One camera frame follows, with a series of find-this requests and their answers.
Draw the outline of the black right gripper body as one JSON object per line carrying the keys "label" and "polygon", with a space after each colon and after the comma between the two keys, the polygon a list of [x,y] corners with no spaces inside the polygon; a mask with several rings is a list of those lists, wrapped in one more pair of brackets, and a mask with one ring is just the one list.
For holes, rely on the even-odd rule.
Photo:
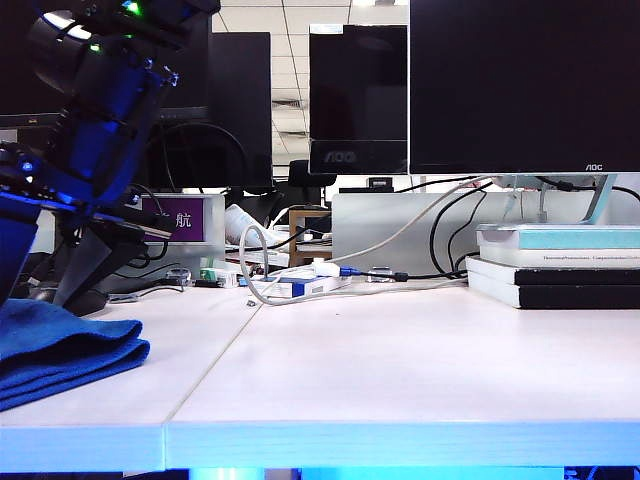
{"label": "black right gripper body", "polygon": [[133,179],[160,107],[177,80],[137,54],[2,58],[1,114],[59,107],[45,148],[1,145],[1,198],[69,209],[110,207]]}

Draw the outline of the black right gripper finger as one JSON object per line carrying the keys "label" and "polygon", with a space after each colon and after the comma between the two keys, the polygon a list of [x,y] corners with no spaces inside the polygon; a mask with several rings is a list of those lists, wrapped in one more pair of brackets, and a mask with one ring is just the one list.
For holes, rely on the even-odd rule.
{"label": "black right gripper finger", "polygon": [[91,223],[64,270],[53,304],[67,307],[81,294],[145,252],[145,233],[115,223]]}
{"label": "black right gripper finger", "polygon": [[33,244],[40,208],[1,198],[1,304],[10,296]]}

